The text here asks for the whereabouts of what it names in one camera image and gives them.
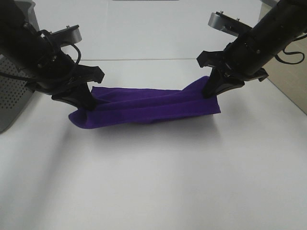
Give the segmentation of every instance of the purple cloth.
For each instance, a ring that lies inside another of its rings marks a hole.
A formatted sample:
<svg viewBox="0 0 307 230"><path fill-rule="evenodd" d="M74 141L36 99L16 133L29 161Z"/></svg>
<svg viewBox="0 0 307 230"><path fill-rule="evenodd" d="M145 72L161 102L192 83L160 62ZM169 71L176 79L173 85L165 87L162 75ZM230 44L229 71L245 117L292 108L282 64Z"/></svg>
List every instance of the purple cloth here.
<svg viewBox="0 0 307 230"><path fill-rule="evenodd" d="M202 77L183 90L93 87L97 107L93 111L78 109L69 119L80 128L98 128L220 113L216 97L202 96L207 80Z"/></svg>

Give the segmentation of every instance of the perforated panel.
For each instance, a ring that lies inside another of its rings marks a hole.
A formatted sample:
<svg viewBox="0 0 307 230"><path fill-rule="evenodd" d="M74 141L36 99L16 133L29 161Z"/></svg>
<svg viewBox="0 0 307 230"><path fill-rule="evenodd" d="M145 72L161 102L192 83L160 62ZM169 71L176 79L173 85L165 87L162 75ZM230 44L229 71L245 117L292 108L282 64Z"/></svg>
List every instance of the perforated panel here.
<svg viewBox="0 0 307 230"><path fill-rule="evenodd" d="M15 65L3 56L0 59L0 71L27 77L25 73L18 71ZM33 94L24 87L25 84L25 81L9 79L0 75L0 132L10 126Z"/></svg>

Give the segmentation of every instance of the table surface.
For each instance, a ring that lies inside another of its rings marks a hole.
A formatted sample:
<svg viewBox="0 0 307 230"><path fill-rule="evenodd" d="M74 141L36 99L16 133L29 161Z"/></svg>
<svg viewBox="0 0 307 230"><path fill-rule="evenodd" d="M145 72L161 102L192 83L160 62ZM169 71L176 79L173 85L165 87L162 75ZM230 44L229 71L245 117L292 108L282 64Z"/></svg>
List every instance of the table surface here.
<svg viewBox="0 0 307 230"><path fill-rule="evenodd" d="M210 73L196 60L82 64L107 87L182 89ZM218 115L83 130L73 107L35 94L0 135L0 229L305 229L306 115L268 80L218 101Z"/></svg>

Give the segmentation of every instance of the purple towel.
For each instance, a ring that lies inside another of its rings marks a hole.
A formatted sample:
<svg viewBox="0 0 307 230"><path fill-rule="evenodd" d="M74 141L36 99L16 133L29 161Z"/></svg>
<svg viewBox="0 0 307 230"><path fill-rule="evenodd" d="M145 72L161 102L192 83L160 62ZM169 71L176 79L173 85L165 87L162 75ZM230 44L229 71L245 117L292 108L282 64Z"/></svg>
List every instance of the purple towel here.
<svg viewBox="0 0 307 230"><path fill-rule="evenodd" d="M220 113L216 97L202 96L207 80L202 77L183 90L93 87L97 107L93 111L78 109L69 119L80 128L98 128Z"/></svg>

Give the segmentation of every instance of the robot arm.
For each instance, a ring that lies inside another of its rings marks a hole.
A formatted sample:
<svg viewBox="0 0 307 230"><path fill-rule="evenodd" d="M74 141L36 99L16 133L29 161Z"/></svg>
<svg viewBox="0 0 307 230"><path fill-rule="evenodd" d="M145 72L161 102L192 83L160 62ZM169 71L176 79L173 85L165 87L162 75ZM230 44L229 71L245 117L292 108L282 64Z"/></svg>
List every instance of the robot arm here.
<svg viewBox="0 0 307 230"><path fill-rule="evenodd" d="M18 69L33 76L26 79L27 88L52 95L53 100L93 110L96 102L87 82L100 83L104 73L99 67L79 65L81 53L71 39L78 27L53 34L37 31L25 21L14 0L0 1L0 53ZM64 45L78 51L76 63L61 51Z"/></svg>
<svg viewBox="0 0 307 230"><path fill-rule="evenodd" d="M254 28L222 13L212 14L209 25L238 38L223 51L203 51L197 58L200 67L213 68L203 89L205 98L268 77L262 67L307 32L307 3L281 0Z"/></svg>

